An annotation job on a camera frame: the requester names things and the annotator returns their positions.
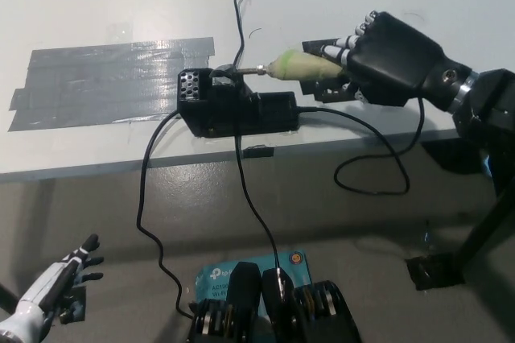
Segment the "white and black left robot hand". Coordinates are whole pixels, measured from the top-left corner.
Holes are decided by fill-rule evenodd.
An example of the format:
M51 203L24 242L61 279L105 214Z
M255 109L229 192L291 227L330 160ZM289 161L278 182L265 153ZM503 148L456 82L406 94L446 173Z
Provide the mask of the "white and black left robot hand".
M103 257L90 257L99 246L98 235L91 234L81 246L51 264L22 295L15 310L39 309L47 316L60 306L74 287L102 279L104 274L101 272L84 273L84 269L104 262Z

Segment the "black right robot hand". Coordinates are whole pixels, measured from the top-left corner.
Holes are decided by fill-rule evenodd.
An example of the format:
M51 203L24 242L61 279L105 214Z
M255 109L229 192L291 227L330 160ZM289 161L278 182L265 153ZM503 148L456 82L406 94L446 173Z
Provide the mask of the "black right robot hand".
M340 65L363 100L375 105L401 107L421 98L452 112L479 78L433 39L385 11L371 11L353 34L323 45L320 54Z

